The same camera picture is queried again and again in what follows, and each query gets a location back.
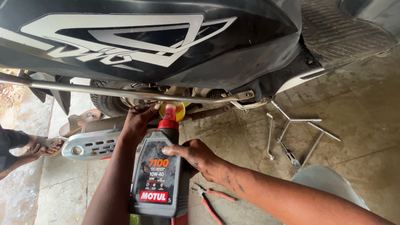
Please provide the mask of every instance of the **human hand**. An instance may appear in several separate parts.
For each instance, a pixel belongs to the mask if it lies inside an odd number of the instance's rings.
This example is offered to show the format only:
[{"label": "human hand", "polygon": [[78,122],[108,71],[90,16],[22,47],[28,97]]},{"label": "human hand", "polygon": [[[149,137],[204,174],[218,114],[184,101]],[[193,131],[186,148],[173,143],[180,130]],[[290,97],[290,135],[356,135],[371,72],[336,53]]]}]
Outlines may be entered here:
[{"label": "human hand", "polygon": [[185,158],[209,182],[215,182],[219,166],[225,162],[199,139],[186,141],[182,145],[170,145],[162,149],[165,155],[179,155]]},{"label": "human hand", "polygon": [[138,145],[146,135],[148,123],[158,118],[159,109],[157,102],[131,107],[118,140]]}]

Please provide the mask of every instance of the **black plastic bottle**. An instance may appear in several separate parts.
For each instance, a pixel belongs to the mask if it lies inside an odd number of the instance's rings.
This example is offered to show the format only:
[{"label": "black plastic bottle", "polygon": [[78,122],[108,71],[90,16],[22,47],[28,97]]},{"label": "black plastic bottle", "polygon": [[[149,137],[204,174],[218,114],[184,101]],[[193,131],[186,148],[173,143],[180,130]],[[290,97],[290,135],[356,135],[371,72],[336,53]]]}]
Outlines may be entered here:
[{"label": "black plastic bottle", "polygon": [[180,156],[161,151],[178,141],[175,106],[168,104],[158,130],[145,139],[139,153],[131,192],[132,214],[176,218],[187,212],[190,165]]}]

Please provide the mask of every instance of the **pliers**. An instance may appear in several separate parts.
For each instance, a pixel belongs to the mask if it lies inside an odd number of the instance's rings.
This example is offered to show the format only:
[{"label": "pliers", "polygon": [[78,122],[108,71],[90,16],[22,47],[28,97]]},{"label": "pliers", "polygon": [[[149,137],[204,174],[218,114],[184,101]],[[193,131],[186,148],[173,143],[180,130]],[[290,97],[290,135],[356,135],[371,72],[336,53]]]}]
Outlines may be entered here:
[{"label": "pliers", "polygon": [[226,199],[228,199],[228,200],[231,200],[231,201],[236,201],[236,200],[235,200],[234,198],[232,198],[232,197],[230,197],[230,196],[228,196],[228,195],[222,193],[222,192],[213,191],[213,190],[211,190],[211,189],[207,189],[207,191],[205,191],[205,190],[202,189],[199,185],[197,185],[197,184],[195,184],[195,183],[192,183],[192,184],[193,184],[193,186],[194,186],[195,188],[197,188],[197,190],[194,190],[194,189],[192,189],[192,188],[189,188],[189,189],[192,190],[195,194],[198,194],[198,195],[200,196],[200,198],[201,198],[201,203],[202,203],[203,205],[206,206],[208,212],[212,215],[212,217],[214,217],[214,219],[215,219],[220,225],[223,225],[222,222],[221,222],[221,220],[218,218],[218,216],[217,216],[217,215],[214,213],[214,211],[211,209],[210,204],[208,203],[208,200],[207,200],[206,198],[204,198],[203,193],[211,194],[211,195],[219,195],[219,196],[222,196],[222,197],[224,197],[224,198],[226,198]]}]

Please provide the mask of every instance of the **tire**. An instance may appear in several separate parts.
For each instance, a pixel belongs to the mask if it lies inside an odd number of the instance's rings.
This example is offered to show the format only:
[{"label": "tire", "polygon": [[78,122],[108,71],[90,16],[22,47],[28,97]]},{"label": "tire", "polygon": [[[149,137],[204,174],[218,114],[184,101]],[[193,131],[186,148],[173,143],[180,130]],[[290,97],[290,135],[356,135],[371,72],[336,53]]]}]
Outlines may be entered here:
[{"label": "tire", "polygon": [[[120,89],[124,87],[126,83],[118,81],[90,80],[90,85]],[[128,114],[129,107],[125,105],[119,97],[102,94],[90,94],[90,98],[94,106],[104,115],[109,117],[119,117]]]}]

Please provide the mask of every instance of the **gray cloth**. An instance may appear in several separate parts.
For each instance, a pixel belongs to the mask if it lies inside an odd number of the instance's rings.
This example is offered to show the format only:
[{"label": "gray cloth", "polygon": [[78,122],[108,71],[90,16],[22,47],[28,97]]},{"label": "gray cloth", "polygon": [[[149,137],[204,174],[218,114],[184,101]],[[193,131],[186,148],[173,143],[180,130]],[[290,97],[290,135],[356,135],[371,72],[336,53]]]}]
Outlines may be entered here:
[{"label": "gray cloth", "polygon": [[337,195],[370,210],[362,198],[353,190],[350,183],[331,168],[309,166],[295,174],[292,181]]},{"label": "gray cloth", "polygon": [[0,173],[10,168],[18,159],[10,149],[22,148],[29,142],[29,136],[22,131],[3,129],[0,125]]}]

